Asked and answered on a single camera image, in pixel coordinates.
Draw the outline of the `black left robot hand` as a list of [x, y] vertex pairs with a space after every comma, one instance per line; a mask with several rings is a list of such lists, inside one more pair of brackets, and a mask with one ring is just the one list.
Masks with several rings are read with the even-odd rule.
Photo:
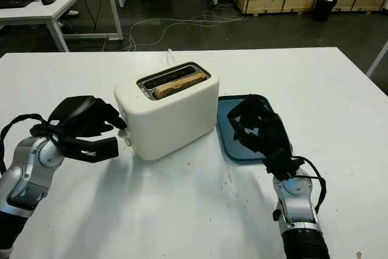
[[65, 98], [51, 113], [48, 123], [59, 135], [72, 138], [91, 138], [114, 128], [127, 128], [111, 104], [94, 96]]

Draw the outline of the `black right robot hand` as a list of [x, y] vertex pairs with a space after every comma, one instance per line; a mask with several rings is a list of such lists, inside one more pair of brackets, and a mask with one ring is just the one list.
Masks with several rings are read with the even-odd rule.
[[252, 152], [266, 158], [275, 154], [292, 156], [292, 146], [280, 116], [260, 95], [247, 95], [228, 114], [233, 139]]

